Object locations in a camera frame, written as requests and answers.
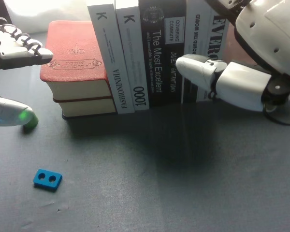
hole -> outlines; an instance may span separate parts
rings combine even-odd
[[[44,178],[45,178],[45,174],[44,174],[44,173],[40,173],[40,174],[38,175],[38,179],[39,179],[39,180],[44,180]]]
[[[54,182],[56,180],[56,177],[54,175],[52,175],[48,180],[49,180],[49,182]]]

brown book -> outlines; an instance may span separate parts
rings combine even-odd
[[[49,85],[66,117],[95,114],[95,109],[97,114],[116,112],[90,21],[50,23],[45,47],[54,57],[42,65],[40,79]]]

robotic hand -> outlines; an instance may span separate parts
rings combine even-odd
[[[206,1],[234,25],[236,40],[259,66],[185,55],[176,62],[179,72],[209,91],[211,99],[219,96],[290,125],[269,114],[290,99],[290,0]]]
[[[0,17],[0,69],[15,69],[49,63],[53,53],[28,34]],[[35,127],[38,119],[33,110],[18,101],[0,97],[0,126]]]

blue block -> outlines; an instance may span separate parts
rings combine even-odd
[[[33,179],[35,187],[56,191],[62,180],[60,173],[39,169]]]

book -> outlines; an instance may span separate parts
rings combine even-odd
[[[139,1],[116,0],[115,5],[134,109],[147,110],[149,101]]]
[[[203,47],[204,56],[208,56],[211,60],[223,59],[228,28],[229,21],[227,18],[219,15],[211,9],[207,39],[205,46]],[[208,92],[202,88],[199,88],[197,101],[203,102],[208,100]]]
[[[149,104],[160,106],[166,103],[168,93],[163,1],[139,0],[139,9]]]
[[[182,75],[176,67],[176,60],[184,55],[186,0],[161,0],[165,31],[166,76],[168,78],[168,102],[181,102]]]
[[[87,0],[114,102],[119,114],[133,113],[133,101],[115,12],[115,0]]]
[[[57,101],[112,98],[95,33],[90,21],[54,21],[46,46],[53,60],[42,65],[40,79]]]
[[[187,0],[186,4],[185,54],[202,55],[207,42],[212,9],[205,0]],[[196,102],[197,94],[198,87],[183,78],[181,103]]]
[[[92,116],[101,114],[115,114],[116,108],[113,99],[84,100],[84,101],[61,101],[64,119],[78,116]]]

